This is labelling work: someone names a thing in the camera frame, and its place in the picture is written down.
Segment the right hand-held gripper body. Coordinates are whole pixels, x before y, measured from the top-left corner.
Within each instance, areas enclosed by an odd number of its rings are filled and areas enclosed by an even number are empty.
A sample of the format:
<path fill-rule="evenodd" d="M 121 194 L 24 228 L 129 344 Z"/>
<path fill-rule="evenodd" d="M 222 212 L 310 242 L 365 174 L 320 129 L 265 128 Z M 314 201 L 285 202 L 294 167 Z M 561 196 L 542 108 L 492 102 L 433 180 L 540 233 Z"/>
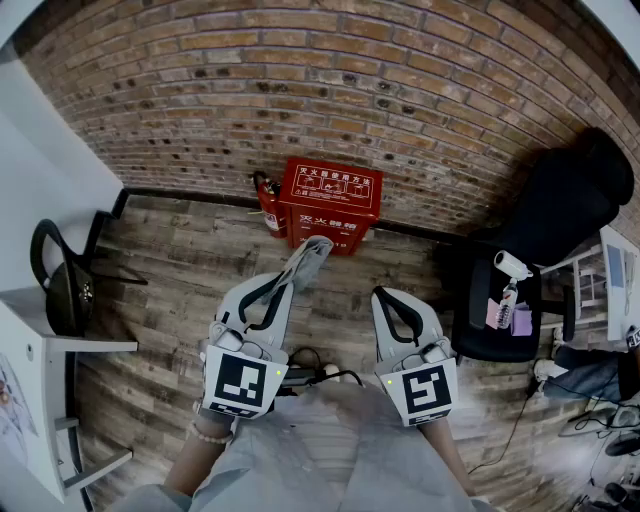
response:
<path fill-rule="evenodd" d="M 405 427 L 444 418 L 458 403 L 456 359 L 447 338 L 381 361 L 374 372 Z"/>

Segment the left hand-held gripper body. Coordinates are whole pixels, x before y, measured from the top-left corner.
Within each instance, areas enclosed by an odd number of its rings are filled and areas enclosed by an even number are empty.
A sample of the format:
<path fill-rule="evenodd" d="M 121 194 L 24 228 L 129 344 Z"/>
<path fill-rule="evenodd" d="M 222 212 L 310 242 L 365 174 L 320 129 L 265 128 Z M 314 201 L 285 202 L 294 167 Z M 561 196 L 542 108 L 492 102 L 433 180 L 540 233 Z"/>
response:
<path fill-rule="evenodd" d="M 200 411 L 243 419 L 267 414 L 289 369 L 281 349 L 253 341 L 221 322 L 209 328 Z"/>

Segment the gray wiping cloth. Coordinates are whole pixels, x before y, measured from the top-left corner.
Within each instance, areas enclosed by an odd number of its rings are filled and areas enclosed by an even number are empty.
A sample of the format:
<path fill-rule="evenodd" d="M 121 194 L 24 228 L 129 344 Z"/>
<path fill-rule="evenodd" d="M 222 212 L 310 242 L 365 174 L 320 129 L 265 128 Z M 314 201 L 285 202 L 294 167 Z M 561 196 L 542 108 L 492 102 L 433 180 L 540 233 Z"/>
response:
<path fill-rule="evenodd" d="M 310 236 L 289 258 L 274 287 L 262 298 L 262 303 L 269 303 L 279 289 L 288 284 L 292 284 L 295 291 L 304 290 L 316 277 L 333 247 L 334 243 L 328 237 Z"/>

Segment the red fire extinguisher box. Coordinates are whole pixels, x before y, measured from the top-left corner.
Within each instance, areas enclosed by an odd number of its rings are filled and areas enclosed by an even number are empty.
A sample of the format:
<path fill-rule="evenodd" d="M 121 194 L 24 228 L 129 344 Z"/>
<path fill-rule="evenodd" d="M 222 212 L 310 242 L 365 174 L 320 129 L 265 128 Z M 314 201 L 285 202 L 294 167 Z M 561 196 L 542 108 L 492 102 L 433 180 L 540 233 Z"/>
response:
<path fill-rule="evenodd" d="M 322 235 L 333 242 L 333 255 L 353 255 L 379 220 L 382 185 L 380 171 L 289 158 L 279 196 L 289 247 Z"/>

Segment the person's left forearm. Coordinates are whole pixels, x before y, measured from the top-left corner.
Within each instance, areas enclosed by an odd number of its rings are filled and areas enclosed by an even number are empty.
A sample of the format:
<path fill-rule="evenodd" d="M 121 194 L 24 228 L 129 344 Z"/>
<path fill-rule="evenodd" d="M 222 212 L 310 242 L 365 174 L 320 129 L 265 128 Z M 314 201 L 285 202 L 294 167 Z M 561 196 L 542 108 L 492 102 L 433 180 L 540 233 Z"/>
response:
<path fill-rule="evenodd" d="M 193 496 L 229 444 L 233 421 L 232 416 L 225 414 L 213 417 L 197 415 L 189 426 L 187 439 L 164 485 L 184 495 Z"/>

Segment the person's right forearm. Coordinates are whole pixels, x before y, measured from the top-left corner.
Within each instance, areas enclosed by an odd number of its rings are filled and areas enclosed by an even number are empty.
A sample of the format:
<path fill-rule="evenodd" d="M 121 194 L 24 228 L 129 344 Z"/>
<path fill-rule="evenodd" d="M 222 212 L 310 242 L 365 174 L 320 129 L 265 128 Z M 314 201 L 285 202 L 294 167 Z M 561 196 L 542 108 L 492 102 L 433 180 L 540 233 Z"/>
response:
<path fill-rule="evenodd" d="M 421 424 L 418 429 L 444 461 L 467 495 L 475 496 L 475 489 L 460 457 L 447 419 L 440 418 Z"/>

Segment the red fire extinguisher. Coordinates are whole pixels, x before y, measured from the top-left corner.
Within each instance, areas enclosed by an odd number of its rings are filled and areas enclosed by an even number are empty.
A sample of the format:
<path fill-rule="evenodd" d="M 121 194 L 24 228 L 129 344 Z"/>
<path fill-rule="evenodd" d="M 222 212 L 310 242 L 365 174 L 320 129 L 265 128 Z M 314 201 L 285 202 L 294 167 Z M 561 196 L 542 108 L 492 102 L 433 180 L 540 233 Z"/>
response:
<path fill-rule="evenodd" d="M 263 171 L 255 171 L 252 175 L 260 208 L 270 234 L 277 239 L 287 237 L 286 214 L 279 202 L 281 185 L 273 181 Z"/>

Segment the clear plastic water bottle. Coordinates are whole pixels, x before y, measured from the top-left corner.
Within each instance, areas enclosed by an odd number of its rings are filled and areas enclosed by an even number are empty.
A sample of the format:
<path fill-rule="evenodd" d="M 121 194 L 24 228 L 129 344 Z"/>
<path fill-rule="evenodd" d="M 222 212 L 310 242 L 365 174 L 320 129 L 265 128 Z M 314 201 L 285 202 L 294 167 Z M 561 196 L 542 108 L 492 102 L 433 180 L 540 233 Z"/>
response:
<path fill-rule="evenodd" d="M 496 313 L 496 325 L 499 329 L 507 329 L 511 325 L 513 313 L 517 305 L 518 281 L 511 278 L 509 284 L 503 289 L 502 298 Z"/>

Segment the purple paper sheet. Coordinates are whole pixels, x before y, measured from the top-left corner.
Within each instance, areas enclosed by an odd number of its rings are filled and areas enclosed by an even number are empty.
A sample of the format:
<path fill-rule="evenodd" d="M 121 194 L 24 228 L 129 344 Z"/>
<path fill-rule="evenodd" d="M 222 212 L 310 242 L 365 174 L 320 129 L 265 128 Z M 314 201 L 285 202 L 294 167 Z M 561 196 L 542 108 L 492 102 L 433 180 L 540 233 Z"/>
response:
<path fill-rule="evenodd" d="M 518 303 L 511 317 L 511 335 L 514 337 L 530 336 L 533 332 L 532 311 L 526 302 Z"/>

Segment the white mug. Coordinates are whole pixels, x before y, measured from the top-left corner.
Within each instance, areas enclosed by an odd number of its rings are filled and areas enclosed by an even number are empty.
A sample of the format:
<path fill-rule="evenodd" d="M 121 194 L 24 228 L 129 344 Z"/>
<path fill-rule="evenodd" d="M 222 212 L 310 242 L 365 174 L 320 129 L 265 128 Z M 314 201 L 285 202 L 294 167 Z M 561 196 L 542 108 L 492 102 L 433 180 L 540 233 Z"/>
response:
<path fill-rule="evenodd" d="M 524 281 L 533 276 L 533 272 L 525 263 L 505 250 L 501 250 L 495 255 L 493 263 L 496 269 L 516 281 Z"/>

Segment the person's light gray shirt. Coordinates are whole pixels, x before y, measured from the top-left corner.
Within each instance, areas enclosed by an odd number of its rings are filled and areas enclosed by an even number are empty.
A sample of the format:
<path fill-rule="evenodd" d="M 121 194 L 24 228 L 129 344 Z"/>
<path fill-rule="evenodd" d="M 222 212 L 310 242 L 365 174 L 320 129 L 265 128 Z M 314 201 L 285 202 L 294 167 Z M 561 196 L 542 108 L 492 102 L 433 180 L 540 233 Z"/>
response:
<path fill-rule="evenodd" d="M 468 496 L 373 385 L 326 381 L 231 428 L 193 496 L 148 484 L 108 512 L 503 512 Z"/>

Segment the white desk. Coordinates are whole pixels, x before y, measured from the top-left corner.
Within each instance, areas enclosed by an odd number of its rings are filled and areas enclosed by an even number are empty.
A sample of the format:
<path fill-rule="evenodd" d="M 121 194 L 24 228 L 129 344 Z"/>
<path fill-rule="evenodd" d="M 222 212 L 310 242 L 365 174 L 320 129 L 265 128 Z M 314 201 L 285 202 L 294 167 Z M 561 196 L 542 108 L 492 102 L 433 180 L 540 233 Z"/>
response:
<path fill-rule="evenodd" d="M 609 225 L 600 229 L 606 271 L 607 339 L 640 327 L 640 249 Z"/>

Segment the white shelf unit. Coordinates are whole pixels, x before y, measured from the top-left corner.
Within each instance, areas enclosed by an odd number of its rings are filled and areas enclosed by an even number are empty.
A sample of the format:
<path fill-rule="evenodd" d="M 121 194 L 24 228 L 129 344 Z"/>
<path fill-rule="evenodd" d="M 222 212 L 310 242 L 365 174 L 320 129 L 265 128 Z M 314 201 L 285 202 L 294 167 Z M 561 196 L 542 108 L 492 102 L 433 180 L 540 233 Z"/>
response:
<path fill-rule="evenodd" d="M 128 340 L 99 340 L 56 335 L 45 312 L 45 294 L 36 287 L 0 292 L 0 353 L 21 386 L 39 436 L 21 432 L 8 417 L 8 396 L 0 392 L 0 417 L 8 429 L 5 439 L 18 462 L 60 503 L 119 468 L 133 451 L 118 445 L 115 453 L 92 467 L 73 463 L 79 416 L 68 397 L 75 387 L 75 367 L 69 356 L 79 353 L 135 352 Z"/>

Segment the printed picture sheet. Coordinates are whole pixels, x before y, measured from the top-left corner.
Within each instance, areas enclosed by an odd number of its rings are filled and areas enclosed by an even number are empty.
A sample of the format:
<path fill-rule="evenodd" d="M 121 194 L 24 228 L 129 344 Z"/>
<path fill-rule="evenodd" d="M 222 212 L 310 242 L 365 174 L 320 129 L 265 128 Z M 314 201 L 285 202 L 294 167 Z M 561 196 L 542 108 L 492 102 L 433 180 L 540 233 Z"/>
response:
<path fill-rule="evenodd" d="M 0 380 L 4 383 L 3 393 L 8 396 L 8 417 L 21 431 L 28 431 L 36 437 L 39 436 L 35 427 L 26 398 L 22 392 L 19 380 L 8 360 L 0 353 Z"/>

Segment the black metal frame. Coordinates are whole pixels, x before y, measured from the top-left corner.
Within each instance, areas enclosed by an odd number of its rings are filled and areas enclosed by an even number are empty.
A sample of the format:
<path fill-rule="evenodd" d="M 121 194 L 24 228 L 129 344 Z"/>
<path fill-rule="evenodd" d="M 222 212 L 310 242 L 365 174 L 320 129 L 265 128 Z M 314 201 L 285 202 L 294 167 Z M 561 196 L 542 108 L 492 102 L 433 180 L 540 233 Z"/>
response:
<path fill-rule="evenodd" d="M 144 276 L 121 264 L 114 256 L 114 250 L 99 244 L 102 229 L 107 221 L 115 217 L 104 211 L 97 211 L 91 222 L 84 251 L 75 257 L 75 262 L 96 281 L 113 281 L 124 284 L 146 286 Z"/>

